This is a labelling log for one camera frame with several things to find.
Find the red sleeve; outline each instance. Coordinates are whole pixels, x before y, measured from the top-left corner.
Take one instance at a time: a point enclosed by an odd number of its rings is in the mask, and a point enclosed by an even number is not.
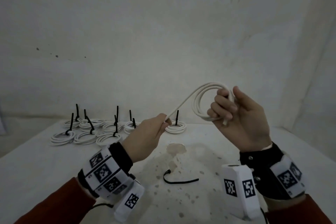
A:
[[[306,199],[290,208],[266,213],[270,224],[332,224],[315,201],[307,194]]]
[[[95,202],[72,178],[15,224],[79,224]]]

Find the black cord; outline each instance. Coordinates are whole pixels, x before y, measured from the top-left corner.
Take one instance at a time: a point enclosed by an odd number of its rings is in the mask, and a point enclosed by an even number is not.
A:
[[[265,214],[264,210],[261,207],[260,207],[260,210],[261,210],[261,212],[262,212],[262,214],[263,214],[263,216],[265,218],[266,224],[268,224],[268,221],[267,221],[266,214]]]
[[[168,183],[168,184],[186,184],[186,183],[196,182],[196,181],[199,180],[199,179],[197,178],[197,179],[194,179],[194,180],[191,180],[191,181],[185,181],[185,182],[169,182],[169,181],[167,181],[167,180],[165,179],[165,175],[166,175],[166,174],[170,174],[170,173],[171,173],[171,171],[170,171],[170,169],[168,169],[168,170],[164,173],[164,175],[163,175],[163,180],[164,180],[166,183]]]
[[[106,205],[106,206],[108,206],[108,207],[110,207],[110,208],[113,208],[113,206],[114,206],[114,205],[111,205],[111,204],[101,203],[101,204],[96,204],[96,205],[92,206],[92,207],[90,208],[90,210],[92,210],[93,208],[96,208],[96,207],[98,207],[98,206],[102,206],[102,205]]]

